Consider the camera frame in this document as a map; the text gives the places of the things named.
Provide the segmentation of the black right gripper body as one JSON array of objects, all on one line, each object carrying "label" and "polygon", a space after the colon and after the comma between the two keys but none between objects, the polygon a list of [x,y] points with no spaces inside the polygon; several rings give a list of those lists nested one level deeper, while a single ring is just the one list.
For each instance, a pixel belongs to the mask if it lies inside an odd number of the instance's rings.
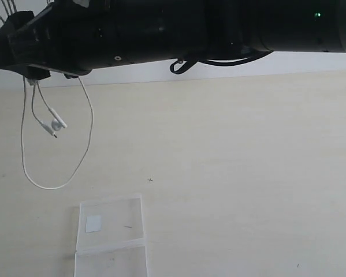
[{"label": "black right gripper body", "polygon": [[8,36],[17,63],[83,76],[207,48],[203,1],[54,1]]}]

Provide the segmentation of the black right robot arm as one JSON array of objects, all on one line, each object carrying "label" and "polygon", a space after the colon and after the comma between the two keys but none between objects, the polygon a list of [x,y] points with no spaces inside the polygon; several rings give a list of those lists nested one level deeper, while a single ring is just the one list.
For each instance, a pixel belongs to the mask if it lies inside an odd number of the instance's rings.
[{"label": "black right robot arm", "polygon": [[0,69],[35,81],[165,60],[183,74],[273,52],[346,53],[346,1],[53,1],[0,27]]}]

